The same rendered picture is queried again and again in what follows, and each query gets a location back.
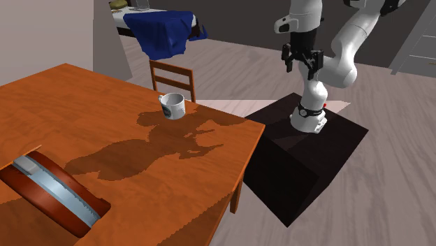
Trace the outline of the bed with blue blanket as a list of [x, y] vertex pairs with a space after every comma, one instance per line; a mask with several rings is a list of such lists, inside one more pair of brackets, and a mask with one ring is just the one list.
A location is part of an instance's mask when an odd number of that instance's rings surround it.
[[208, 38], [191, 11], [152, 9], [149, 0], [110, 0], [119, 34], [137, 39], [151, 59], [167, 59], [186, 50], [187, 41]]

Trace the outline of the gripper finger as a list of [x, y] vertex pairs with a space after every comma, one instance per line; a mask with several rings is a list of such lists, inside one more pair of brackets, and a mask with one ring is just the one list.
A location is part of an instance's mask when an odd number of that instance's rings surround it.
[[286, 66], [286, 72], [289, 73], [293, 69], [293, 55], [291, 54], [291, 44], [286, 43], [282, 46], [281, 59], [284, 61]]
[[323, 50], [310, 50], [305, 52], [305, 65], [308, 68], [307, 79], [312, 80], [314, 74], [324, 66]]

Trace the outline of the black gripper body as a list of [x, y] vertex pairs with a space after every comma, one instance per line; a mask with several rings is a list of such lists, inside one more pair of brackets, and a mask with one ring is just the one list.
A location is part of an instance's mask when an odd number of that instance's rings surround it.
[[303, 60], [303, 55], [306, 59], [315, 60], [312, 51], [314, 49], [315, 39], [317, 35], [317, 28], [306, 32], [291, 32], [290, 33], [290, 46], [291, 46], [291, 59], [298, 61]]

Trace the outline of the orange wooden table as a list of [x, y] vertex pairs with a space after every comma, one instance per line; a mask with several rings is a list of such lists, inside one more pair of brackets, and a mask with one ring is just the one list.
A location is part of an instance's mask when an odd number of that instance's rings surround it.
[[0, 246], [208, 246], [260, 123], [62, 64], [0, 86], [0, 166], [37, 147], [111, 208], [76, 238], [0, 181]]

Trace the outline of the brown wooden chair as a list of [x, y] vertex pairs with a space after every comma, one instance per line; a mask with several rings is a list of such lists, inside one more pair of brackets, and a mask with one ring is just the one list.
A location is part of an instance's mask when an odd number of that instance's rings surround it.
[[[190, 95], [191, 95], [191, 101], [193, 103], [196, 102], [196, 93], [195, 93], [195, 85], [194, 85], [194, 73], [191, 69], [187, 69], [187, 68], [182, 68], [180, 66], [175, 66], [175, 65], [171, 65], [171, 64], [166, 64], [160, 61], [154, 61], [154, 60], [149, 60], [149, 64], [150, 64], [150, 73], [151, 73], [151, 79], [152, 79], [152, 87], [154, 91], [158, 91], [157, 88], [157, 83], [163, 83], [165, 85], [170, 85], [173, 87], [177, 87], [180, 89], [184, 89], [187, 91], [190, 91]], [[159, 69], [162, 71], [168, 71], [171, 73], [176, 73], [179, 75], [184, 75], [187, 76], [189, 78], [189, 84], [183, 83], [183, 82], [178, 82], [176, 80], [172, 80], [169, 78], [164, 78], [161, 77], [159, 75], [155, 74], [155, 69]]]

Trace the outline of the dark robot stand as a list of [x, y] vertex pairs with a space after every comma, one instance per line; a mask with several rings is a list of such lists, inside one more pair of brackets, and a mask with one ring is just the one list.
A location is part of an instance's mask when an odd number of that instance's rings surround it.
[[368, 132], [330, 110], [319, 133], [297, 131], [289, 116], [299, 102], [292, 93], [247, 116], [266, 127], [244, 183], [285, 226], [327, 188]]

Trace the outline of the grey cabinet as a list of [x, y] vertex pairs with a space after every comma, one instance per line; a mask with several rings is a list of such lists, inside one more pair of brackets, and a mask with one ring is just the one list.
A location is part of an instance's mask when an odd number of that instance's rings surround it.
[[391, 75], [436, 78], [436, 0], [430, 0], [389, 66]]

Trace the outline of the white mug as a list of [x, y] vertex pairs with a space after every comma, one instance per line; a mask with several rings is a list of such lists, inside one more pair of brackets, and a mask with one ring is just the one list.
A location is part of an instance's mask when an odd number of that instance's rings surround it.
[[166, 119], [178, 120], [185, 116], [184, 96], [179, 93], [169, 93], [159, 95], [158, 100], [161, 104], [163, 114]]

